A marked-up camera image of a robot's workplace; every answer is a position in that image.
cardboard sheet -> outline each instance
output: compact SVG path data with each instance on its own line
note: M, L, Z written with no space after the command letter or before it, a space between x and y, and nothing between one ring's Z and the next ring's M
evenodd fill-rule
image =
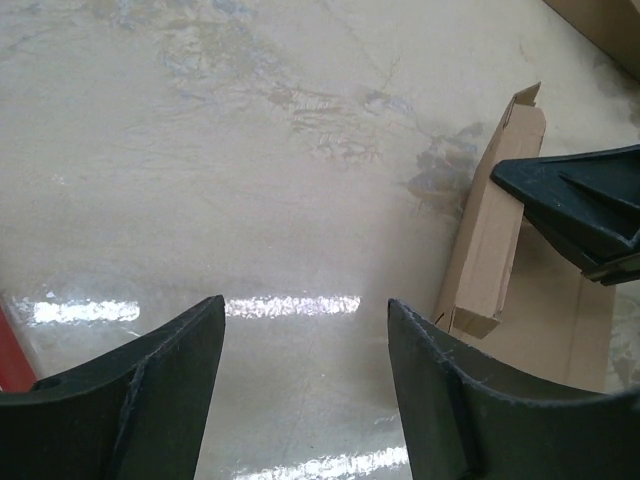
M640 80L640 0L544 0Z
M489 178L499 161L539 154L539 85L514 95L478 165L434 318L450 334L527 373L602 391L614 287L584 279Z

wet floor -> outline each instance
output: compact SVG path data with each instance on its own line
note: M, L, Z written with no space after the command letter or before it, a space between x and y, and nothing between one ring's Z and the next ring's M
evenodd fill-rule
M2 2L0 291L39 375L223 294L198 479L410 478L386 300L431 311L537 81L543 154L638 141L640 88L541 1Z

black plastic fin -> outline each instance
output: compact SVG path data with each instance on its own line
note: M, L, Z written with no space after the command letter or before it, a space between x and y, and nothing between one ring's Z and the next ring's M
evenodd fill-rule
M208 298L28 393L0 393L0 478L191 480L225 330Z
M640 278L640 145L505 160L491 178L585 277L605 285Z
M640 388L548 382L389 301L389 353L413 478L640 478Z

floor stain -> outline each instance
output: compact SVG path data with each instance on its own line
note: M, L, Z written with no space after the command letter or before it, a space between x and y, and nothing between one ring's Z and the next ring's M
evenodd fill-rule
M407 183L409 192L438 213L459 220L462 217L473 173L478 164L477 139L480 122L455 135L433 137L427 150L416 157L421 172Z
M640 140L640 83L604 53L594 58L593 71L602 93L627 102L629 122L638 130L637 139Z
M170 83L182 97L220 111L262 103L312 158L366 164L383 158L383 145L394 131L421 135L413 108L398 96L368 87L359 87L355 98L305 88L286 53L255 33L256 12L241 2L175 0L164 8L156 0L94 0L91 5L114 27L155 39Z
M523 45L523 39L520 38L519 42L518 42L518 50L520 51L520 56L522 56L522 58L524 59L525 62L533 64L534 63L534 58L532 58L531 55L529 55L529 53L527 53L527 51L529 50L528 48L525 49L524 45Z
M640 385L640 304L618 293L609 356L624 388Z

red object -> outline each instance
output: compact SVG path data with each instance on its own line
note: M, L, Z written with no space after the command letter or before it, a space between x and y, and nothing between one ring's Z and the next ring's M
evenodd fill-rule
M0 388L27 392L35 381L36 374L0 306Z

